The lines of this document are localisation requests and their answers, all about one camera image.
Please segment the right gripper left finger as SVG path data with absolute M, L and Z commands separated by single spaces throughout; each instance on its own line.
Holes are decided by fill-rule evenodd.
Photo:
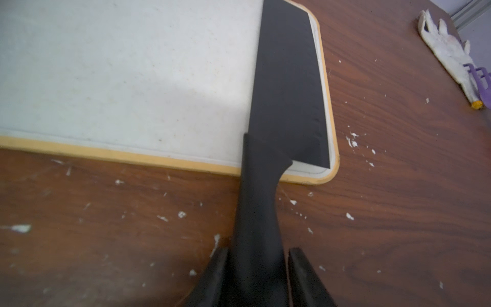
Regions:
M 220 305 L 226 276 L 228 248 L 218 248 L 203 271 L 184 306 L 217 307 Z

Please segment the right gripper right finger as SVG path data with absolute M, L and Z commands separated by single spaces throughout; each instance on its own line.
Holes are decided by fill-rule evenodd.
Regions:
M 294 307 L 337 306 L 300 248 L 289 249 L 288 277 Z

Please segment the black kitchen knife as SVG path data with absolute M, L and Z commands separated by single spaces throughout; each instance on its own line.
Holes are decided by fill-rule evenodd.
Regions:
M 221 306 L 288 306 L 275 201 L 295 161 L 330 167 L 317 49 L 305 10 L 265 1 Z

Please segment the white cutting board orange rim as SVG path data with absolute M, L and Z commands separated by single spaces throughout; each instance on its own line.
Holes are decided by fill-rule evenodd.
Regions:
M 1 146 L 238 175 L 265 1 L 2 1 Z M 340 155 L 317 18 L 330 167 Z

